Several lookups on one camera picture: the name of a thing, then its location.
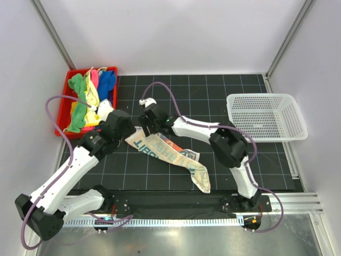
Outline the rabbit print towel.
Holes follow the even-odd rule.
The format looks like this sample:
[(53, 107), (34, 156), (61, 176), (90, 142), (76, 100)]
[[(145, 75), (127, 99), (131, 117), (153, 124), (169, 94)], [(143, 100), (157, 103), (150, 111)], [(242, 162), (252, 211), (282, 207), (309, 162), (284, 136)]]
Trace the rabbit print towel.
[(139, 152), (187, 169), (192, 182), (198, 189), (205, 194), (210, 193), (208, 170), (199, 162), (199, 153), (190, 149), (182, 149), (161, 133), (146, 136), (143, 129), (138, 126), (135, 133), (126, 138), (125, 142)]

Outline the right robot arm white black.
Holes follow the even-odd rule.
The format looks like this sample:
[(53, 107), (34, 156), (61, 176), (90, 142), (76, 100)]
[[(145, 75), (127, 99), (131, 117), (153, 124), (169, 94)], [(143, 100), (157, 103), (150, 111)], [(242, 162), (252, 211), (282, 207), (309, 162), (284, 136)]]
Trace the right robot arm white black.
[(146, 136), (156, 133), (187, 137), (211, 146), (218, 161), (229, 168), (237, 184), (241, 207), (253, 211), (259, 205), (261, 190), (249, 166), (248, 142), (232, 123), (207, 123), (184, 116), (170, 115), (157, 103), (140, 103), (139, 117)]

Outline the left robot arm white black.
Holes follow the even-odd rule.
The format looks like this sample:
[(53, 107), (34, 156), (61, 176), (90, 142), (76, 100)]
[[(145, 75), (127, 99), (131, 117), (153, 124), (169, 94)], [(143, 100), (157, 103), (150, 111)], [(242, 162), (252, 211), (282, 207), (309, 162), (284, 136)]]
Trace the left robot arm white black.
[(86, 133), (72, 149), (68, 160), (31, 195), (20, 194), (14, 201), (23, 226), (29, 226), (43, 241), (53, 238), (63, 224), (91, 211), (108, 213), (113, 194), (102, 185), (72, 199), (65, 196), (76, 183), (124, 139), (136, 131), (128, 113), (113, 110), (100, 122), (99, 130)]

